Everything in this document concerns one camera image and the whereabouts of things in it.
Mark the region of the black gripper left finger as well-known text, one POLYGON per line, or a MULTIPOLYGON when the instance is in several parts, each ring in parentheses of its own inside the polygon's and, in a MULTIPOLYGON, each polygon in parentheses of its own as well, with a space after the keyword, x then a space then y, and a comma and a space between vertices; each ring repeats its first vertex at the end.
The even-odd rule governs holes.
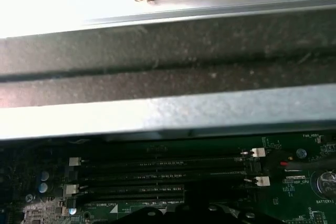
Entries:
POLYGON ((182 202, 169 203, 165 208, 145 207, 112 223, 188 223, 195 217, 197 183, 185 185, 182 202))

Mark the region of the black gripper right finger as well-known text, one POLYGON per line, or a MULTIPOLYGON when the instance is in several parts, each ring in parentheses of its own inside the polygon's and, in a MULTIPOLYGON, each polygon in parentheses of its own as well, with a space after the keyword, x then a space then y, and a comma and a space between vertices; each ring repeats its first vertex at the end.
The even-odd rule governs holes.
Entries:
POLYGON ((199 223, 280 223, 251 207, 239 207, 237 200, 246 190, 215 183, 195 186, 195 220, 199 223))

